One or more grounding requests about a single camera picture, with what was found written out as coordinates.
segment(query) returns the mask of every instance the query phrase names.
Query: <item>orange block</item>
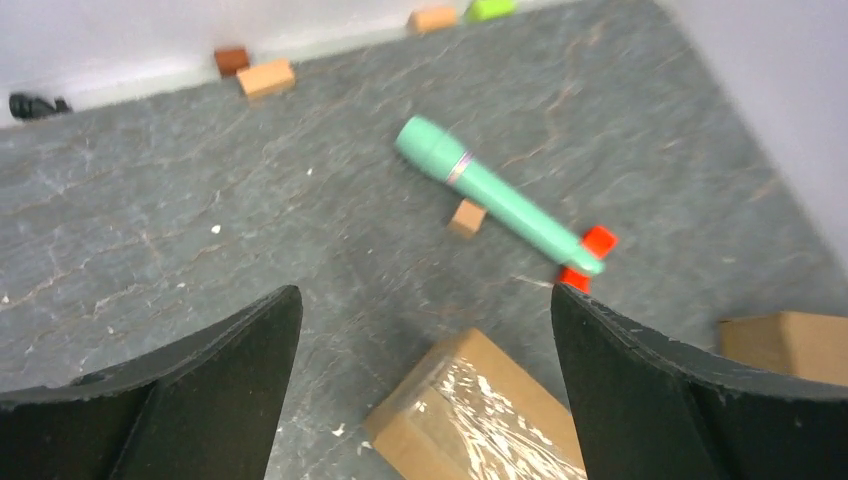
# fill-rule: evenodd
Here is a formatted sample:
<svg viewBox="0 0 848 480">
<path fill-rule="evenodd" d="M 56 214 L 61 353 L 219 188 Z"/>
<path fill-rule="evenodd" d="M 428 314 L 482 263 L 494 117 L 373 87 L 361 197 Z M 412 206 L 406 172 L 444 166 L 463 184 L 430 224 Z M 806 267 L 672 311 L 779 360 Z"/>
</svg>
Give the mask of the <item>orange block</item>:
<svg viewBox="0 0 848 480">
<path fill-rule="evenodd" d="M 618 244 L 618 237 L 605 227 L 596 225 L 583 236 L 581 244 L 583 248 L 600 259 L 606 257 L 610 250 L 615 248 L 616 244 Z M 586 275 L 569 267 L 563 267 L 559 275 L 560 283 L 571 285 L 583 293 L 590 292 L 590 280 Z"/>
<path fill-rule="evenodd" d="M 232 77 L 239 70 L 250 67 L 247 50 L 241 47 L 215 50 L 215 63 L 222 78 Z"/>
<path fill-rule="evenodd" d="M 486 210 L 484 208 L 465 199 L 456 209 L 448 228 L 465 238 L 471 238 L 480 230 L 480 225 L 483 224 L 485 217 Z"/>
<path fill-rule="evenodd" d="M 240 70 L 236 76 L 250 100 L 294 87 L 295 75 L 285 58 Z"/>
<path fill-rule="evenodd" d="M 449 28 L 459 23 L 456 9 L 453 7 L 433 7 L 416 10 L 409 16 L 409 26 L 416 33 L 428 33 Z"/>
</svg>

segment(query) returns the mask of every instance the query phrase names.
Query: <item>green block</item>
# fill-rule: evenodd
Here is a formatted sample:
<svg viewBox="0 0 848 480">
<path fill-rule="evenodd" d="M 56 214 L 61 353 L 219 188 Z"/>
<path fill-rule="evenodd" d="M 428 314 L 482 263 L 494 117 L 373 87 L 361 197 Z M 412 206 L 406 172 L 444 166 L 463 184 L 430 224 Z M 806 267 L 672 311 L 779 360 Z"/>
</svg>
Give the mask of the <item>green block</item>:
<svg viewBox="0 0 848 480">
<path fill-rule="evenodd" d="M 513 0 L 474 0 L 465 14 L 469 22 L 485 22 L 515 13 Z"/>
</svg>

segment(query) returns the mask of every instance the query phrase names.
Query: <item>black object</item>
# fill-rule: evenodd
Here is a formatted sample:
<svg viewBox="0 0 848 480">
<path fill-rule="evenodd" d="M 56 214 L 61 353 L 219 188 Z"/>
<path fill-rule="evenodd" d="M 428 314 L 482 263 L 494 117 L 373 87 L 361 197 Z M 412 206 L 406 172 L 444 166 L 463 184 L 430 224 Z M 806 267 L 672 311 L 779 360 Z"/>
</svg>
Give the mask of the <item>black object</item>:
<svg viewBox="0 0 848 480">
<path fill-rule="evenodd" d="M 41 97 L 34 97 L 25 93 L 9 95 L 9 111 L 18 120 L 40 120 L 71 111 L 64 98 L 57 97 L 55 103 L 56 106 L 54 107 Z"/>
<path fill-rule="evenodd" d="M 712 355 L 562 285 L 551 314 L 590 480 L 848 478 L 848 388 Z"/>
<path fill-rule="evenodd" d="M 281 288 L 66 387 L 0 394 L 0 478 L 262 479 L 302 313 Z"/>
</svg>

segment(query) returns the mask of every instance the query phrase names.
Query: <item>toy block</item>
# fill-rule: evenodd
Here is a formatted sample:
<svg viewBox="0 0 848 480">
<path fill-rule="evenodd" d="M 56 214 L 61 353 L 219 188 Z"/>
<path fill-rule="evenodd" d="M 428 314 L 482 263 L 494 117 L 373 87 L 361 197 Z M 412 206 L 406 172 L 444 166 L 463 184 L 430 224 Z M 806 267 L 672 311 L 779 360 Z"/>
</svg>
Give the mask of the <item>toy block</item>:
<svg viewBox="0 0 848 480">
<path fill-rule="evenodd" d="M 240 47 L 215 50 L 215 63 L 221 78 L 232 77 L 239 70 L 250 67 L 247 50 Z"/>
<path fill-rule="evenodd" d="M 468 239 L 480 230 L 480 225 L 483 224 L 485 217 L 486 210 L 484 208 L 464 199 L 459 204 L 459 208 L 456 209 L 448 228 Z"/>
<path fill-rule="evenodd" d="M 581 242 L 583 248 L 599 259 L 606 257 L 617 243 L 618 237 L 601 225 L 592 227 Z M 564 267 L 559 276 L 560 283 L 571 285 L 583 293 L 590 292 L 589 280 L 589 277 L 570 267 Z"/>
<path fill-rule="evenodd" d="M 506 17 L 513 13 L 515 13 L 515 2 L 513 0 L 474 0 L 468 7 L 465 16 L 469 22 L 479 23 Z"/>
<path fill-rule="evenodd" d="M 433 7 L 416 10 L 409 16 L 409 26 L 415 33 L 428 33 L 450 28 L 459 23 L 453 7 Z"/>
<path fill-rule="evenodd" d="M 295 84 L 294 71 L 285 58 L 241 70 L 236 76 L 250 100 L 288 90 Z"/>
</svg>

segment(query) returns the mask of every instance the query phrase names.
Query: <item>gray marble surface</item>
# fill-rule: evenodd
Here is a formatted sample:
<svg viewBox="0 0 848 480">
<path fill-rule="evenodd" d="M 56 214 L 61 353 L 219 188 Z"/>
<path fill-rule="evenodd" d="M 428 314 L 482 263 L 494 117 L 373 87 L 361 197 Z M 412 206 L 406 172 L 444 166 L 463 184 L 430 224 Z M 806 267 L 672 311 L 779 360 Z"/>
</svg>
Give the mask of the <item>gray marble surface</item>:
<svg viewBox="0 0 848 480">
<path fill-rule="evenodd" d="M 414 113 L 583 232 L 603 302 L 706 349 L 726 315 L 848 313 L 846 282 L 648 1 L 587 1 L 0 132 L 0 389 L 61 385 L 283 284 L 304 328 L 268 478 L 397 478 L 361 422 L 436 340 L 488 333 L 565 401 L 557 267 L 392 150 Z M 214 234 L 214 226 L 220 233 Z M 331 432 L 344 424 L 344 433 Z"/>
</svg>

